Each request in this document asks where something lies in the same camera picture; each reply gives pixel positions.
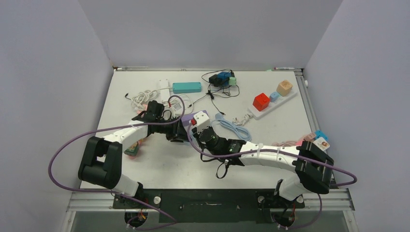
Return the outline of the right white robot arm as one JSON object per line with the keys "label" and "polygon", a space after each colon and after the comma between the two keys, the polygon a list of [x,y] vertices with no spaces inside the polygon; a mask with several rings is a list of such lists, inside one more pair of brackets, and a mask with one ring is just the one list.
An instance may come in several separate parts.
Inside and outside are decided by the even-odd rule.
{"label": "right white robot arm", "polygon": [[265,146],[244,140],[218,136],[212,127],[202,131],[192,129],[200,149],[209,151],[214,160],[226,167],[231,165],[260,165],[292,172],[292,176],[280,179],[273,194],[274,203],[287,206],[300,195],[312,192],[327,194],[330,190],[334,160],[313,142],[289,147]]}

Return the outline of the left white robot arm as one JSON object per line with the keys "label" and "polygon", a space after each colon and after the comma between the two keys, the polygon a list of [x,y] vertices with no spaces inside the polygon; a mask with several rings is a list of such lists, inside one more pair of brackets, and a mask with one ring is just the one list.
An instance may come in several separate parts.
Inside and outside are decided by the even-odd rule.
{"label": "left white robot arm", "polygon": [[154,133],[164,134],[170,142],[186,142],[188,135],[179,117],[164,119],[165,107],[150,101],[147,109],[132,118],[130,127],[104,137],[90,137],[78,170],[80,180],[125,195],[132,208],[143,204],[143,184],[122,173],[124,151]]}

